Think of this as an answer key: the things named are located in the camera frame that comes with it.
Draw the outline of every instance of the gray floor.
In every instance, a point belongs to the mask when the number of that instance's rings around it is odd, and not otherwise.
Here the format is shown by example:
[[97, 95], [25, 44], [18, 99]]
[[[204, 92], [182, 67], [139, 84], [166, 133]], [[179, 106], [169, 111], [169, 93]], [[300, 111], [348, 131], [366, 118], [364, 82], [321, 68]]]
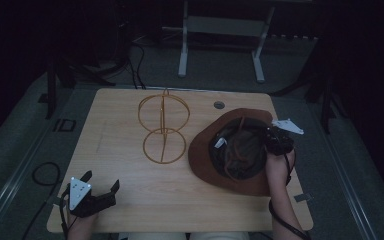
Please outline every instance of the gray floor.
[[[262, 63], [266, 83], [255, 81], [251, 55], [244, 51], [189, 51], [188, 72], [177, 77], [180, 48], [177, 45], [144, 47], [145, 56], [140, 76], [148, 88], [180, 88], [216, 91], [268, 93], [296, 80], [314, 42], [295, 39], [269, 39]], [[136, 67], [141, 51], [133, 47], [131, 59]], [[130, 70], [107, 76], [118, 88], [132, 88]], [[48, 199], [49, 187], [36, 185], [31, 178], [35, 167], [55, 162], [61, 176], [68, 167], [96, 90], [101, 86], [79, 77], [75, 89], [58, 89], [58, 109], [52, 119], [45, 120], [46, 105], [37, 103], [46, 91], [46, 77], [35, 81], [0, 129], [0, 239], [22, 238], [24, 230], [40, 205]], [[306, 103], [306, 87], [273, 103], [280, 119], [290, 118], [305, 130], [294, 135], [298, 150], [296, 169], [314, 221], [309, 231], [313, 239], [384, 239], [384, 185], [370, 156], [349, 119], [330, 120], [331, 134], [326, 135], [319, 124], [320, 103]], [[77, 121], [73, 132], [52, 131], [57, 119]], [[16, 171], [22, 166], [23, 171]], [[55, 170], [39, 173], [52, 182]], [[6, 185], [18, 180], [19, 187]], [[1, 192], [14, 190], [11, 194]], [[51, 206], [47, 205], [27, 239], [63, 239], [46, 230]], [[252, 239], [265, 239], [252, 234]], [[108, 239], [96, 234], [93, 239]]]

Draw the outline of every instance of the metal stand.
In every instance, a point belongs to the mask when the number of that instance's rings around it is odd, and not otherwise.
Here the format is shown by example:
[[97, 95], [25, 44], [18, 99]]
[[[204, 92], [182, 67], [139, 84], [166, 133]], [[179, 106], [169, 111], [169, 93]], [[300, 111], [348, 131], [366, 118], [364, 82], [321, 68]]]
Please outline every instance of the metal stand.
[[259, 44], [257, 48], [252, 51], [251, 54], [252, 60], [254, 62], [255, 76], [257, 82], [265, 82], [263, 69], [261, 67], [260, 56], [264, 42], [267, 38], [267, 32], [269, 30], [274, 10], [274, 7], [270, 8], [266, 21], [189, 16], [188, 1], [185, 0], [183, 9], [183, 40], [178, 72], [179, 77], [186, 76], [186, 69], [188, 63], [188, 32], [201, 32], [259, 37]]

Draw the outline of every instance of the hat brim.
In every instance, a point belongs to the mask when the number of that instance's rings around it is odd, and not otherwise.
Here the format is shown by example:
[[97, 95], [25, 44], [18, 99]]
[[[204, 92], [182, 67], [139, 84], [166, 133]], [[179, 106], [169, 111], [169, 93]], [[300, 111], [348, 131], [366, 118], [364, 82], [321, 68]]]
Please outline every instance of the hat brim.
[[220, 116], [207, 128], [198, 133], [189, 145], [188, 159], [192, 172], [203, 181], [229, 189], [234, 192], [253, 195], [270, 196], [266, 172], [261, 170], [251, 178], [234, 180], [220, 175], [214, 168], [209, 153], [211, 139], [230, 121], [240, 118], [253, 118], [265, 122], [271, 126], [272, 115], [268, 111], [259, 109], [238, 108]]

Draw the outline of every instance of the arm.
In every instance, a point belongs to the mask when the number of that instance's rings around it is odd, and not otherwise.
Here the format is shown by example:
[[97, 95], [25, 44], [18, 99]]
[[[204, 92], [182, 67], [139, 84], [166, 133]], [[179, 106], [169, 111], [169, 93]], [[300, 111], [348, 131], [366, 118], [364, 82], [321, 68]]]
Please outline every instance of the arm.
[[[287, 154], [290, 166], [294, 165], [295, 152], [294, 150]], [[266, 173], [270, 188], [271, 202], [273, 209], [277, 215], [287, 222], [289, 225], [303, 232], [301, 225], [292, 208], [288, 192], [286, 190], [286, 179], [289, 176], [286, 167], [286, 160], [284, 156], [275, 156], [267, 154]], [[282, 226], [278, 221], [272, 219], [273, 223], [273, 237], [276, 240], [299, 240], [301, 239], [287, 228]]]

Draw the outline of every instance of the cable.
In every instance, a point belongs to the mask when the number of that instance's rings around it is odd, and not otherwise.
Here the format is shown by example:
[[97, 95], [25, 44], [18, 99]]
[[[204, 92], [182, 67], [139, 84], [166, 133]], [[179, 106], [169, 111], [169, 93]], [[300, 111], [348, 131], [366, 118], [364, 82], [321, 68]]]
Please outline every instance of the cable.
[[133, 68], [133, 64], [132, 64], [132, 61], [130, 60], [130, 58], [127, 59], [128, 65], [130, 66], [130, 70], [131, 70], [131, 74], [132, 74], [133, 85], [135, 86], [136, 89], [138, 89], [138, 86], [136, 84], [136, 78], [137, 78], [141, 88], [146, 89], [146, 86], [145, 86], [145, 84], [143, 84], [142, 79], [141, 79], [140, 74], [139, 74], [139, 69], [140, 69], [140, 66], [142, 64], [143, 58], [145, 56], [145, 50], [141, 46], [139, 46], [138, 44], [135, 44], [135, 43], [132, 43], [132, 46], [137, 47], [142, 51], [142, 55], [141, 55], [141, 58], [139, 60], [138, 66], [136, 67], [136, 71]]
[[274, 211], [274, 208], [273, 208], [273, 204], [271, 202], [271, 200], [269, 201], [269, 211], [270, 213], [272, 214], [273, 218], [278, 222], [280, 223], [282, 226], [284, 226], [286, 229], [288, 229], [289, 231], [291, 231], [293, 234], [297, 235], [298, 237], [300, 237], [301, 239], [304, 239], [304, 240], [311, 240], [311, 238], [307, 235], [305, 235], [303, 232], [301, 232], [300, 230], [296, 229], [295, 227], [291, 226], [290, 224], [288, 224], [287, 222], [285, 222], [283, 219], [281, 219], [277, 214], [276, 212]]
[[[52, 182], [52, 183], [44, 183], [44, 182], [40, 182], [37, 177], [36, 177], [36, 172], [46, 166], [46, 165], [52, 165], [56, 168], [57, 170], [57, 176], [55, 178], [55, 181]], [[26, 239], [31, 227], [33, 226], [33, 223], [36, 221], [36, 218], [39, 216], [39, 214], [42, 212], [43, 208], [46, 206], [46, 204], [48, 203], [49, 199], [52, 197], [54, 191], [55, 191], [55, 188], [62, 182], [62, 180], [60, 180], [60, 177], [61, 177], [61, 170], [60, 168], [58, 167], [58, 165], [56, 163], [53, 163], [53, 162], [45, 162], [45, 163], [42, 163], [40, 164], [39, 166], [37, 166], [34, 170], [33, 170], [33, 173], [32, 173], [32, 179], [33, 181], [40, 185], [40, 186], [51, 186], [51, 190], [49, 191], [49, 194], [48, 194], [48, 198], [42, 203], [42, 205], [40, 206], [39, 210], [36, 212], [36, 214], [34, 215], [34, 217], [32, 218], [32, 220], [30, 221], [29, 225], [27, 226], [27, 229], [25, 230], [24, 234], [23, 234], [23, 238], [22, 239]]]
[[64, 233], [64, 237], [66, 239], [68, 237], [69, 228], [67, 227], [67, 222], [65, 221], [65, 217], [64, 217], [64, 198], [68, 194], [69, 194], [69, 188], [67, 187], [67, 189], [61, 194], [60, 203], [59, 203], [59, 211], [60, 211], [60, 216], [61, 216], [61, 227], [62, 227], [62, 231]]
[[74, 221], [70, 224], [70, 227], [68, 227], [68, 230], [71, 229], [71, 227], [74, 225], [74, 223], [77, 221], [78, 218], [79, 218], [79, 217], [76, 217], [76, 218], [74, 219]]
[[288, 178], [286, 179], [286, 185], [289, 184], [289, 182], [291, 181], [292, 177], [291, 177], [291, 165], [289, 164], [289, 158], [288, 156], [286, 155], [286, 153], [283, 154], [283, 156], [285, 157], [285, 161], [286, 161], [286, 168], [287, 168], [287, 171], [288, 171]]

